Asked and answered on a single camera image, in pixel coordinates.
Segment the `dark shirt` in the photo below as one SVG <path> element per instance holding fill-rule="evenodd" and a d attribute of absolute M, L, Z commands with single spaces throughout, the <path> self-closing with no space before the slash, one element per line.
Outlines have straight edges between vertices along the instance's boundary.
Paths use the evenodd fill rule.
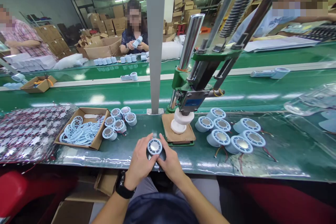
<path fill-rule="evenodd" d="M 141 37 L 142 37 L 142 42 L 144 42 L 146 45 L 149 46 L 148 44 L 148 34 L 145 33 L 141 33 Z M 133 41 L 133 40 L 136 40 L 135 37 L 134 37 L 134 33 L 132 33 L 132 36 L 127 36 L 126 34 L 126 30 L 122 32 L 122 35 L 121 35 L 121 44 L 123 44 L 124 46 L 126 46 L 126 44 L 130 41 Z M 138 50 L 138 49 L 134 49 L 134 50 L 129 50 L 127 54 L 136 54 L 136 53 L 142 53 L 142 52 L 146 52 L 145 50 Z"/>
<path fill-rule="evenodd" d="M 133 199 L 124 224 L 198 224 L 189 204 L 173 194 L 155 192 Z"/>

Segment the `wall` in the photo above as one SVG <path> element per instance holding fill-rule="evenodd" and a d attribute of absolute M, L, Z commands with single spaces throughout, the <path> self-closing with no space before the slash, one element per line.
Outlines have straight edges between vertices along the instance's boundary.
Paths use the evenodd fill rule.
<path fill-rule="evenodd" d="M 35 14 L 38 18 L 41 12 L 47 17 L 52 18 L 54 24 L 63 23 L 67 27 L 80 23 L 71 0 L 0 0 L 9 12 L 24 22 L 26 20 L 20 14 Z"/>

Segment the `spring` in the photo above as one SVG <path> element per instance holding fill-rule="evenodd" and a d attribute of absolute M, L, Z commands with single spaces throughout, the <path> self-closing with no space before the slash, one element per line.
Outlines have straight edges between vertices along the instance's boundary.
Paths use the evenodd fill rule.
<path fill-rule="evenodd" d="M 251 0 L 235 0 L 230 15 L 227 18 L 222 31 L 220 32 L 220 37 L 227 38 L 233 34 L 250 1 Z"/>

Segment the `hand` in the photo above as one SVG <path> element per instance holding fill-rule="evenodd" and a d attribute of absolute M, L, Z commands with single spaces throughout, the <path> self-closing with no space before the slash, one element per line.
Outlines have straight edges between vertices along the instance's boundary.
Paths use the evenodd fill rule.
<path fill-rule="evenodd" d="M 148 45 L 146 45 L 144 42 L 141 42 L 138 47 L 137 47 L 138 50 L 145 50 L 145 51 L 149 51 L 149 47 Z"/>
<path fill-rule="evenodd" d="M 158 164 L 162 167 L 165 171 L 168 178 L 177 186 L 179 187 L 181 183 L 186 178 L 185 173 L 182 170 L 179 158 L 177 156 L 176 151 L 172 150 L 169 145 L 167 144 L 166 140 L 163 138 L 162 134 L 160 133 L 160 141 L 166 152 L 166 160 L 163 161 L 160 157 L 157 159 Z"/>
<path fill-rule="evenodd" d="M 14 40 L 8 40 L 5 42 L 5 45 L 9 48 L 17 48 L 21 45 L 21 42 L 14 41 Z"/>
<path fill-rule="evenodd" d="M 154 155 L 150 160 L 147 159 L 146 149 L 149 140 L 152 138 L 153 133 L 150 133 L 148 136 L 139 139 L 135 146 L 124 183 L 124 186 L 130 191 L 133 191 L 142 179 L 148 176 L 159 157 L 159 155 Z"/>
<path fill-rule="evenodd" d="M 134 50 L 133 43 L 134 43 L 134 40 L 132 40 L 132 41 L 130 41 L 130 42 L 127 43 L 127 47 L 128 47 L 130 50 Z"/>

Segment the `stacked cardboard boxes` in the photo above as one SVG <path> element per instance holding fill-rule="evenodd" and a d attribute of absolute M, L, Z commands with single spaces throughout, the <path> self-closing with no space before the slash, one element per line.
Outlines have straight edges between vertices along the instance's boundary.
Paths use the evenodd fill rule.
<path fill-rule="evenodd" d="M 34 28 L 40 38 L 44 43 L 47 43 L 49 49 L 53 54 L 55 54 L 58 58 L 63 57 L 63 52 L 68 50 L 69 47 L 62 38 L 61 34 L 57 30 L 54 25 L 45 25 Z"/>

